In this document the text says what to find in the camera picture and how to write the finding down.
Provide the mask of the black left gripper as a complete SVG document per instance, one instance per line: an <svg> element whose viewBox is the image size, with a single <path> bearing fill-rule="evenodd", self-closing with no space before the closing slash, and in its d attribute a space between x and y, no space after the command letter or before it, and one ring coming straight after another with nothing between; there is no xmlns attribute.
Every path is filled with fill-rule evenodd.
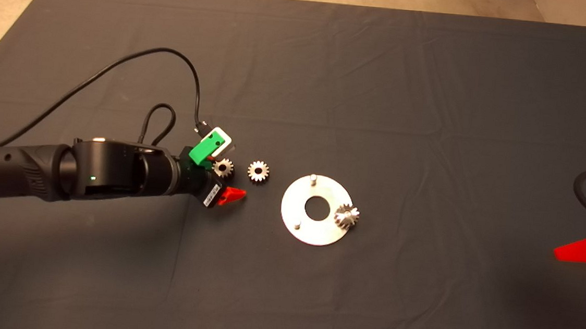
<svg viewBox="0 0 586 329"><path fill-rule="evenodd" d="M205 208L226 205L230 202L243 199L247 192L243 189L226 187L222 192L223 180L213 170L207 170L197 165L190 158L192 146L184 147L177 158L178 177L173 194L188 194L195 197ZM212 161L212 167L218 168L219 162Z"/></svg>

